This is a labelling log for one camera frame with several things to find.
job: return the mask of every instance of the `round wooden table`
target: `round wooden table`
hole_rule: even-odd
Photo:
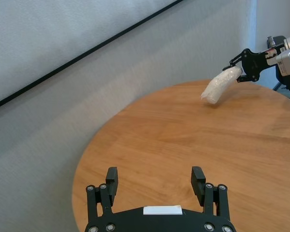
[[[94,136],[73,183],[81,232],[85,187],[104,183],[111,166],[119,176],[113,212],[176,204],[202,211],[190,184],[191,167],[201,166],[208,182],[228,186],[238,232],[290,232],[290,100],[240,83],[210,105],[200,99],[207,84],[184,83],[145,96]]]

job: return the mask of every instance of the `black line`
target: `black line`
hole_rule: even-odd
[[[279,87],[281,87],[281,83],[278,82],[277,85],[275,85],[275,87],[273,88],[274,91],[277,91],[279,89]]]
[[[148,20],[156,17],[157,15],[161,14],[162,12],[170,9],[171,7],[175,6],[176,4],[180,3],[183,0],[177,0],[166,7],[162,8],[161,10],[158,10],[157,12],[151,14],[150,16],[146,17],[145,19],[141,20],[140,22],[132,25],[131,27],[121,31],[120,33],[114,35],[113,37],[107,39],[106,41],[102,42],[101,44],[93,47],[92,49],[84,52],[83,54],[79,55],[78,57],[70,60],[69,62],[65,63],[64,65],[61,65],[59,68],[56,68],[55,70],[51,71],[50,73],[46,74],[45,76],[39,78],[38,80],[32,82],[31,84],[23,87],[19,91],[11,94],[10,96],[4,98],[3,100],[0,101],[0,106],[3,106],[4,104],[8,103],[9,101],[13,100],[14,98],[18,97],[19,95],[27,92],[28,90],[32,89],[33,87],[37,86],[38,84],[42,83],[43,81],[47,80],[48,78],[52,77],[53,75],[59,73],[60,71],[68,68],[69,66],[73,65],[74,63],[80,61],[82,58],[90,55],[91,53],[97,51],[98,49],[102,48],[103,46],[109,44],[110,42],[114,41],[115,39],[119,38],[120,36],[128,33],[129,31],[135,29],[136,27],[142,25],[143,23],[147,22]]]

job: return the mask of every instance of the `white wall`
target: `white wall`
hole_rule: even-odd
[[[0,0],[0,100],[174,0]]]
[[[0,232],[77,231],[72,179],[94,133],[147,93],[218,74],[255,43],[255,4],[186,0],[1,107]]]
[[[256,50],[267,49],[268,36],[290,36],[290,0],[259,0],[257,4]],[[275,67],[264,70],[257,84],[273,88],[278,83]]]

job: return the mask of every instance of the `plastic bag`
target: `plastic bag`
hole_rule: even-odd
[[[222,93],[233,81],[240,77],[242,73],[243,70],[237,66],[221,72],[207,85],[206,89],[201,94],[201,99],[206,98],[211,104],[217,103]]]

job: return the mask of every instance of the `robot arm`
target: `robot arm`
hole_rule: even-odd
[[[230,65],[223,70],[242,62],[246,75],[237,78],[237,82],[259,80],[261,71],[278,66],[282,76],[290,75],[290,37],[283,43],[276,44],[272,36],[268,37],[269,49],[261,53],[253,53],[250,49],[244,49],[239,55],[230,61]]]

